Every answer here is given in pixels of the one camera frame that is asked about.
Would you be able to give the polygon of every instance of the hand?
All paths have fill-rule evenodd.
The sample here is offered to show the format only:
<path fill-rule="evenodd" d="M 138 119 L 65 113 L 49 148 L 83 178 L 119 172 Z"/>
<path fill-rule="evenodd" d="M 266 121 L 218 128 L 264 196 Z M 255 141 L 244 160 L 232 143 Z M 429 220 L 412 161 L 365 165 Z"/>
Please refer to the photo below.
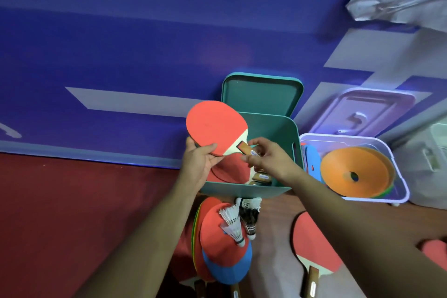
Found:
<path fill-rule="evenodd" d="M 188 193 L 195 196 L 207 180 L 210 169 L 224 159 L 210 154 L 216 147 L 216 143 L 196 147 L 191 137 L 186 139 L 186 150 L 178 179 L 182 182 L 181 186 L 187 186 Z"/>
<path fill-rule="evenodd" d="M 257 145 L 253 150 L 260 155 L 246 155 L 241 157 L 250 167 L 254 166 L 256 172 L 264 169 L 269 175 L 281 182 L 286 181 L 290 175 L 295 173 L 299 166 L 289 157 L 277 143 L 266 138 L 259 137 L 248 142 L 249 145 Z"/>

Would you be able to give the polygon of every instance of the person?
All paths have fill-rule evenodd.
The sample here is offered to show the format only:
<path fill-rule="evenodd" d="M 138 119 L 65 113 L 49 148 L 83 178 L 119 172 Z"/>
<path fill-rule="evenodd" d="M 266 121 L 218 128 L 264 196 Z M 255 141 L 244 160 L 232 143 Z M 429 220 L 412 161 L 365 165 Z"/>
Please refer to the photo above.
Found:
<path fill-rule="evenodd" d="M 304 172 L 266 138 L 248 142 L 260 156 L 243 156 L 291 187 L 369 298 L 443 297 L 447 273 L 414 245 Z M 182 167 L 168 194 L 109 256 L 75 298 L 153 298 L 163 280 L 196 194 L 223 157 L 216 144 L 197 148 L 188 137 Z"/>

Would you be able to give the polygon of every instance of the left forearm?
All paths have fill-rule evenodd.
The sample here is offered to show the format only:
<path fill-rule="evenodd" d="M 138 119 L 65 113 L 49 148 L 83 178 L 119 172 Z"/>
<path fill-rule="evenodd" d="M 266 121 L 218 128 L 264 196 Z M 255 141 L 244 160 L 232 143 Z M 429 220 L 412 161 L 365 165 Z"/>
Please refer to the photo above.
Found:
<path fill-rule="evenodd" d="M 98 268 L 75 298 L 155 297 L 195 196 L 178 179 L 170 194 Z"/>

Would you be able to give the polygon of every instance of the red floor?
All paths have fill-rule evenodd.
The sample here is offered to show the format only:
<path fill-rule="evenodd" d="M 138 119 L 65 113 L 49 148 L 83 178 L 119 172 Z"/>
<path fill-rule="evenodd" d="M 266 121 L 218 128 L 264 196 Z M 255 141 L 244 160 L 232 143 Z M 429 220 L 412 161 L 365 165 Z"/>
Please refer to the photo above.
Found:
<path fill-rule="evenodd" d="M 0 297 L 71 297 L 177 173 L 0 154 Z"/>

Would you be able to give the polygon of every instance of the storage container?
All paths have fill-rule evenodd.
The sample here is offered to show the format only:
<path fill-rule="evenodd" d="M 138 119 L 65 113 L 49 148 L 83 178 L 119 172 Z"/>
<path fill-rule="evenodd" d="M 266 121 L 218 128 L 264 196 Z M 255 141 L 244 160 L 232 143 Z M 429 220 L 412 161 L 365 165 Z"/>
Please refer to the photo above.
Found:
<path fill-rule="evenodd" d="M 235 72 L 223 82 L 221 101 L 243 116 L 249 127 L 249 140 L 256 137 L 268 138 L 278 143 L 303 167 L 298 128 L 290 118 L 303 90 L 303 84 L 295 78 Z M 210 195 L 271 198 L 290 189 L 276 179 L 269 186 L 207 181 L 201 192 Z"/>
<path fill-rule="evenodd" d="M 447 209 L 447 125 L 433 124 L 394 150 L 417 205 Z"/>
<path fill-rule="evenodd" d="M 321 158 L 332 150 L 349 146 L 364 146 L 381 152 L 390 159 L 396 170 L 391 192 L 380 198 L 343 198 L 399 205 L 409 199 L 407 184 L 390 148 L 375 136 L 414 104 L 415 98 L 408 92 L 351 88 L 341 93 L 324 109 L 310 133 L 302 134 L 300 141 L 314 146 Z"/>

